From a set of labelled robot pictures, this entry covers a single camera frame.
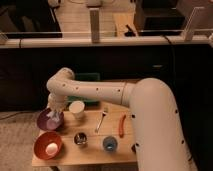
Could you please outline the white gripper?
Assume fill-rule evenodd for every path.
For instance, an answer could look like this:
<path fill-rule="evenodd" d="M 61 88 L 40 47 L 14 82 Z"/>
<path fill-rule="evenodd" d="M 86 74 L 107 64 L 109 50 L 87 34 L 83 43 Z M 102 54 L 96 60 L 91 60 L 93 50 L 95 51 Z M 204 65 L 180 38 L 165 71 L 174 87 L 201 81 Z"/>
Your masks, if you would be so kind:
<path fill-rule="evenodd" d="M 61 112 L 66 107 L 66 98 L 50 94 L 48 97 L 48 107 L 52 111 Z"/>

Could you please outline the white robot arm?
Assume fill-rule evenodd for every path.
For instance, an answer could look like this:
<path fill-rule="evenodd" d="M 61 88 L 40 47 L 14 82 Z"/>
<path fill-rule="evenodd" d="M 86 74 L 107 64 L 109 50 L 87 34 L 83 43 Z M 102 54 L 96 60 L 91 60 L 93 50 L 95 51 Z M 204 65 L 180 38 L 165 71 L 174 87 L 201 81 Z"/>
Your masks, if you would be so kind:
<path fill-rule="evenodd" d="M 48 103 L 64 107 L 69 96 L 118 104 L 130 109 L 139 171 L 190 171 L 187 142 L 170 87 L 156 78 L 136 83 L 76 81 L 62 68 L 47 81 Z"/>

